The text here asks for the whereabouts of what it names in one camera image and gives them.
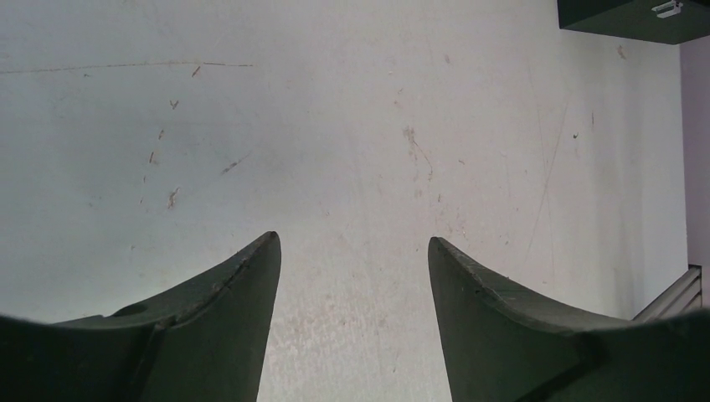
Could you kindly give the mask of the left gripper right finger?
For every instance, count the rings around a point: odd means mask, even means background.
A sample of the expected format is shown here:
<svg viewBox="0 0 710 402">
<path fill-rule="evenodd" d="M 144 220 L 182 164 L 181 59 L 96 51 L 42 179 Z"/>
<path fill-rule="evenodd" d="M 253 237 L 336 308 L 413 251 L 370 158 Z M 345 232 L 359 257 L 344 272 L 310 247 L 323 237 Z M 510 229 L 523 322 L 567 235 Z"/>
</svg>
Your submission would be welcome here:
<svg viewBox="0 0 710 402">
<path fill-rule="evenodd" d="M 709 312 L 648 322 L 588 312 L 429 242 L 455 401 L 706 401 Z"/>
</svg>

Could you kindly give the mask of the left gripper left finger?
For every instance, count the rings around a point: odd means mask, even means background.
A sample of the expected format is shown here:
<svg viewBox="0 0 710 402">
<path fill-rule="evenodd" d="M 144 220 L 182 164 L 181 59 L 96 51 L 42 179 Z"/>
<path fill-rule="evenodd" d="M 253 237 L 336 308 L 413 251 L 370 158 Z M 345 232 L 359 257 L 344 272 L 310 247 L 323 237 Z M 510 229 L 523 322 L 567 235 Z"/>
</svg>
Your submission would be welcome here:
<svg viewBox="0 0 710 402">
<path fill-rule="evenodd" d="M 280 238 L 114 314 L 1 319 L 4 401 L 254 401 L 280 278 Z"/>
</svg>

